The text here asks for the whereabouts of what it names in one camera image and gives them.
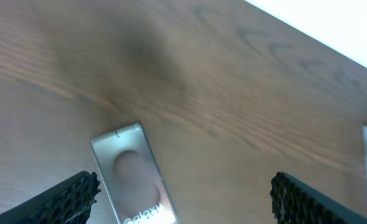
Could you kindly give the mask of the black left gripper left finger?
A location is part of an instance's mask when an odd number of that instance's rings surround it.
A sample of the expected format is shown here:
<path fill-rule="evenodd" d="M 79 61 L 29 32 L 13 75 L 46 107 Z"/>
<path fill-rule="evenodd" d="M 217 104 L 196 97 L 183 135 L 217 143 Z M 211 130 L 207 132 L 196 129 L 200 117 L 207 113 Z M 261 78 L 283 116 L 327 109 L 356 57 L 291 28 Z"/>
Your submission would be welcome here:
<path fill-rule="evenodd" d="M 99 186 L 95 172 L 81 171 L 0 214 L 0 224 L 86 224 Z"/>

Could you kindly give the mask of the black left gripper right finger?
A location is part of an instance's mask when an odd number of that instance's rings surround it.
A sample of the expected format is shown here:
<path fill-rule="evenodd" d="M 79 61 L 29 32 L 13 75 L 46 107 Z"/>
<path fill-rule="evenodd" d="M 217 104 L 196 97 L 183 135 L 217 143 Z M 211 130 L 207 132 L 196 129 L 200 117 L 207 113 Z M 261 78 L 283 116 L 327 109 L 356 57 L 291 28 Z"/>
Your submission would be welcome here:
<path fill-rule="evenodd" d="M 269 195 L 278 224 L 367 224 L 366 217 L 285 172 L 271 179 Z"/>

